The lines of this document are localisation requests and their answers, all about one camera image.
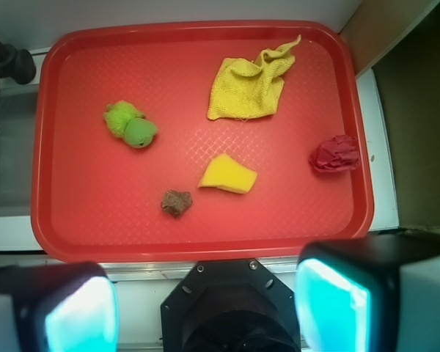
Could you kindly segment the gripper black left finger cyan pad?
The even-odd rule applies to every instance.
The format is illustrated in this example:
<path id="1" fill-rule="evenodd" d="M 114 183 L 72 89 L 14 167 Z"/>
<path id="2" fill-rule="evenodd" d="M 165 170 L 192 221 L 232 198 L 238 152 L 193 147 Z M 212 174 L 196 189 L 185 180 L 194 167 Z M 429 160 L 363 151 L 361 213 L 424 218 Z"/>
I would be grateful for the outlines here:
<path id="1" fill-rule="evenodd" d="M 114 283 L 96 263 L 0 267 L 0 351 L 116 351 Z"/>

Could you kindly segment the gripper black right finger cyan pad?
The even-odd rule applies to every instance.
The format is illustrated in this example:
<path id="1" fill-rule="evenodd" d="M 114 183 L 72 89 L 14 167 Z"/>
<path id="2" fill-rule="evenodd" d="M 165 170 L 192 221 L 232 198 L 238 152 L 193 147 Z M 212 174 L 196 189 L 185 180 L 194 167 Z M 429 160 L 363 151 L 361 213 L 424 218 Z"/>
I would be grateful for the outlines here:
<path id="1" fill-rule="evenodd" d="M 294 290 L 313 351 L 440 351 L 440 235 L 308 243 Z"/>

